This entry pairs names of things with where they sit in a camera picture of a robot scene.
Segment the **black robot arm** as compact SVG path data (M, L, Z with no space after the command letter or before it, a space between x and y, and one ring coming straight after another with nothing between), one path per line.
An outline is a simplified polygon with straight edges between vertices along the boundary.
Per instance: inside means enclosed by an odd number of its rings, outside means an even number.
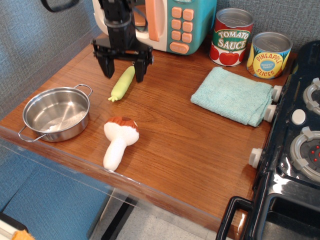
M142 82L148 65L153 63L153 48L136 37L134 2L131 0L99 0L102 24L107 37L93 39L94 56L106 77L115 72L114 60L133 61L135 77Z

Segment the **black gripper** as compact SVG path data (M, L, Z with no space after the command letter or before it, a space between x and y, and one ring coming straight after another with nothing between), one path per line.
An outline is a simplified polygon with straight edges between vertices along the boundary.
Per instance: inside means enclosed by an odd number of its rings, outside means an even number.
M94 39L94 56L97 58L103 74L111 78L115 72L114 59L132 60L138 83L144 80L149 64L154 63L153 48L140 42L136 37L133 19L112 21L103 19L100 25L107 31L107 37Z

